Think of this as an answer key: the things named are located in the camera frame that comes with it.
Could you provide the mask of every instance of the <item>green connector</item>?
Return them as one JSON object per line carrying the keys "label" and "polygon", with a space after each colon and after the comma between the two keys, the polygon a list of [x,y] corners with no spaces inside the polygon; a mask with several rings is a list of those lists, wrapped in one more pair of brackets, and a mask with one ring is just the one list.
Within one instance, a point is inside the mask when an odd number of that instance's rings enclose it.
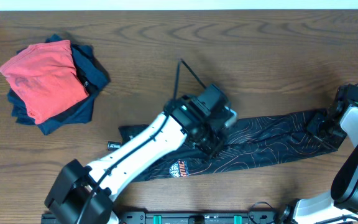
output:
{"label": "green connector", "polygon": [[242,216],[235,215],[234,216],[234,224],[242,224]]}
{"label": "green connector", "polygon": [[161,215],[155,215],[153,217],[153,224],[161,224],[161,223],[162,223]]}

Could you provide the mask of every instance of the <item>black pants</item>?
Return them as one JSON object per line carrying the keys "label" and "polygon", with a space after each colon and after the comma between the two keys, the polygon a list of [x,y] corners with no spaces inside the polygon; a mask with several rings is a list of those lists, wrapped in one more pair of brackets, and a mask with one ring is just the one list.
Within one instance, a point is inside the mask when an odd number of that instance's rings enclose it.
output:
{"label": "black pants", "polygon": [[[218,157],[205,162],[205,155],[183,145],[157,160],[134,181],[189,175],[213,174],[297,161],[335,151],[320,145],[306,131],[307,124],[321,110],[284,116],[240,119],[225,130],[227,141]],[[147,125],[120,127],[123,143],[142,132]]]}

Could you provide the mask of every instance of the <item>wooden table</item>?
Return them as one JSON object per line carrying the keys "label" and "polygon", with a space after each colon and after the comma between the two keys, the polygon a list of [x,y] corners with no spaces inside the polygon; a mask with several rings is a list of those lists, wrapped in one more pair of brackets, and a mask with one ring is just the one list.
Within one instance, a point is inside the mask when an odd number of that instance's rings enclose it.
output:
{"label": "wooden table", "polygon": [[[171,97],[180,57],[222,88],[240,118],[327,107],[358,82],[358,11],[0,12],[0,66],[16,50],[57,33],[90,44],[112,82],[89,124],[44,136],[15,123],[0,74],[0,223],[39,223],[58,171],[106,154],[117,127],[150,123]],[[200,93],[183,71],[180,93]],[[117,205],[166,210],[279,207],[330,189],[353,150],[277,166],[131,184]]]}

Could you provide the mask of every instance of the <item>folded t-shirt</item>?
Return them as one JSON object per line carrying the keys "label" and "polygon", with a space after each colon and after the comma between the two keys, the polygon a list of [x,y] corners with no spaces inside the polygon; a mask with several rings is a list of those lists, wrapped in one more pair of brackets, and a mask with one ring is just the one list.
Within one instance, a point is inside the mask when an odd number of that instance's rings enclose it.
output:
{"label": "folded t-shirt", "polygon": [[69,40],[30,45],[1,66],[0,72],[24,101],[35,124],[88,96],[77,79]]}
{"label": "folded t-shirt", "polygon": [[[48,38],[46,42],[56,42],[62,40],[57,34]],[[92,48],[88,45],[71,45],[73,53],[74,64],[77,71],[77,77],[89,96],[83,101],[72,106],[68,110],[53,116],[42,124],[37,126],[44,135],[54,132],[59,127],[65,124],[88,123],[92,119],[94,99],[99,95],[99,92],[109,83],[107,76],[94,66],[94,56]],[[10,90],[7,94],[9,102],[14,107],[12,116],[16,116],[16,122],[25,125],[34,125],[34,119],[27,115],[24,102]]]}

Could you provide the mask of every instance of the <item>clothing label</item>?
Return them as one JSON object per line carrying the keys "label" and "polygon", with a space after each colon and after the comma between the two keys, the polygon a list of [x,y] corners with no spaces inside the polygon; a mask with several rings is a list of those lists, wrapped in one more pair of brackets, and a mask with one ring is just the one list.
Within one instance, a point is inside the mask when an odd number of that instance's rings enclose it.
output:
{"label": "clothing label", "polygon": [[189,170],[187,168],[186,161],[178,160],[176,163],[172,164],[169,168],[169,174],[171,174],[172,177],[189,176]]}
{"label": "clothing label", "polygon": [[121,148],[121,143],[119,143],[119,142],[111,142],[111,141],[109,141],[107,143],[107,150],[109,150],[109,151],[115,151],[115,150],[117,150],[119,148]]}

